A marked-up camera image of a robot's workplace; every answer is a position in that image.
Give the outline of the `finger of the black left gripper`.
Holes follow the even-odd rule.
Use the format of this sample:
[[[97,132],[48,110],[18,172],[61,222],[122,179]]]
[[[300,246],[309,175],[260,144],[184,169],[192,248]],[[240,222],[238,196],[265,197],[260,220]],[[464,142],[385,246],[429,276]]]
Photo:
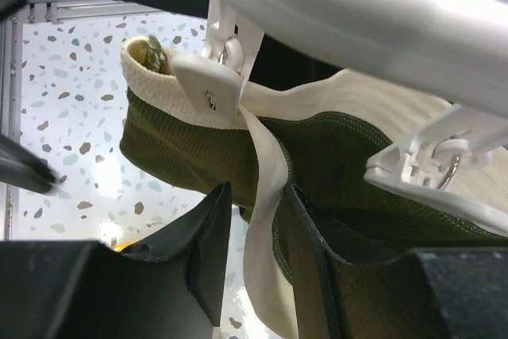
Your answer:
[[[52,192],[56,173],[38,156],[1,135],[1,182],[38,194]]]

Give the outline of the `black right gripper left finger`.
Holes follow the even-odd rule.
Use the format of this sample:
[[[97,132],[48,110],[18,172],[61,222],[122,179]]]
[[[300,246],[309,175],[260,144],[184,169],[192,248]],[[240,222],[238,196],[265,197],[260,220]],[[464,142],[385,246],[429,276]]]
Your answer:
[[[220,325],[229,183],[115,252],[97,241],[1,245],[4,338],[210,338]]]

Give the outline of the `olive green underwear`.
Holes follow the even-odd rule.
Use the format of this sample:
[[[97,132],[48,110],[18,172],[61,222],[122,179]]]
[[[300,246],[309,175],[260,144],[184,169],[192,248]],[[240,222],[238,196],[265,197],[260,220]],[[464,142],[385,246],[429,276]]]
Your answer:
[[[257,317],[298,335],[283,194],[297,187],[367,238],[418,242],[500,241],[465,218],[386,191],[365,178],[376,153],[452,105],[444,99],[342,70],[288,91],[249,83],[233,124],[196,112],[172,73],[177,52],[135,37],[121,50],[128,113],[120,148],[138,168],[173,186],[209,192],[230,183],[248,223],[244,285]],[[458,169],[446,191],[507,215],[507,150],[481,168]]]

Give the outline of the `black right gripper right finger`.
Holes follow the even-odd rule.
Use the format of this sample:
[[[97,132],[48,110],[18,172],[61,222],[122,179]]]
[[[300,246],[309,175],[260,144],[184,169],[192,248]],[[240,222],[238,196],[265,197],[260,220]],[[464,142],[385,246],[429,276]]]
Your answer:
[[[283,194],[301,338],[504,338],[507,243],[362,236],[297,187]]]

